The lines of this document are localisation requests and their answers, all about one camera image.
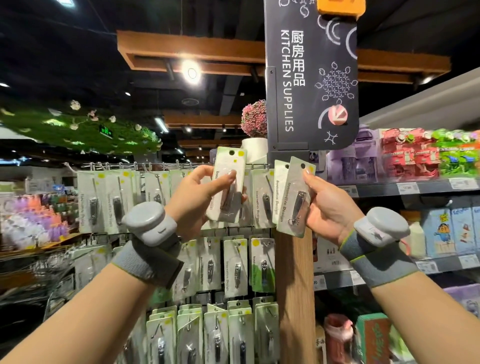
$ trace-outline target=person's right hand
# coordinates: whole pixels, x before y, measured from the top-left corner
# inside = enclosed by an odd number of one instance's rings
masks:
[[[344,190],[306,171],[303,179],[313,191],[307,226],[340,246],[353,230],[353,223],[365,215]]]

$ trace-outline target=wooden post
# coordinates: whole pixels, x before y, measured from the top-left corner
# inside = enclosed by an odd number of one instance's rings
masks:
[[[312,231],[303,239],[275,232],[276,297],[280,313],[281,364],[313,364],[315,305]]]

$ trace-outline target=forearm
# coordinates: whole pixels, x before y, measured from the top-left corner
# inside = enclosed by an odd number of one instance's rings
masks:
[[[108,264],[0,363],[112,363],[154,289]]]
[[[372,294],[417,363],[478,361],[480,321],[425,274],[416,272],[375,287]]]

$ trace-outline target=pink flower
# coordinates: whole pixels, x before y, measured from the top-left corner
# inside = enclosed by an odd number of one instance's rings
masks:
[[[267,114],[265,100],[259,100],[243,108],[241,128],[251,138],[267,135]]]

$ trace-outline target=white bottle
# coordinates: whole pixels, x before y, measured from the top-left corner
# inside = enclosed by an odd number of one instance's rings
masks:
[[[402,239],[400,249],[407,255],[415,259],[422,259],[427,256],[427,248],[425,244],[425,233],[420,225],[420,211],[403,210],[400,211],[410,227],[410,235]]]

